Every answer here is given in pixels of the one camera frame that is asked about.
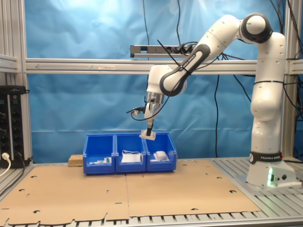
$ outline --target wooden block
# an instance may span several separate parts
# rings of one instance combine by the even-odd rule
[[[81,167],[83,166],[83,155],[72,155],[68,159],[68,167]]]

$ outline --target white cable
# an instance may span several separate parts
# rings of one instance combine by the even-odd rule
[[[139,151],[128,151],[128,150],[123,150],[122,154],[140,154]]]
[[[10,159],[9,159],[9,154],[8,154],[8,153],[3,153],[3,154],[2,154],[2,158],[3,158],[4,160],[6,160],[6,161],[9,163],[9,166],[8,166],[8,168],[0,175],[0,177],[2,177],[3,175],[5,175],[5,174],[8,172],[8,170],[10,169],[10,165],[11,165]]]

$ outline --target white object in bin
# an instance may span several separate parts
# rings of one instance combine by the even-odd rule
[[[166,153],[162,150],[157,151],[153,155],[155,156],[155,161],[169,161],[169,158],[167,157]]]
[[[140,152],[123,150],[121,163],[125,163],[125,162],[141,162]]]
[[[90,164],[100,164],[100,163],[112,163],[112,158],[105,157],[104,160],[97,160],[96,162],[90,162]]]

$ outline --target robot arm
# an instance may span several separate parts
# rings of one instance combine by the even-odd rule
[[[281,97],[286,62],[285,37],[272,31],[267,18],[259,13],[243,20],[226,15],[201,38],[191,54],[174,70],[167,65],[151,68],[145,108],[135,108],[132,116],[144,112],[147,130],[140,137],[155,140],[152,131],[164,95],[176,96],[186,89],[186,79],[199,65],[215,58],[235,39],[258,46],[257,72],[251,112],[254,115],[247,182],[261,189],[300,187],[294,170],[282,160],[280,147]]]
[[[225,15],[204,34],[180,66],[174,70],[167,65],[152,66],[144,111],[148,127],[147,130],[142,131],[141,137],[155,140],[155,133],[152,131],[153,120],[163,103],[164,95],[176,96],[182,93],[187,87],[186,79],[201,63],[218,56],[235,39],[241,39],[250,44],[261,44],[267,41],[271,35],[270,24],[262,14],[254,13],[243,20]]]

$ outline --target green light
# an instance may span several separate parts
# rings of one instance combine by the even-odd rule
[[[270,186],[272,173],[273,173],[273,168],[270,168],[269,171],[268,171],[267,186]]]

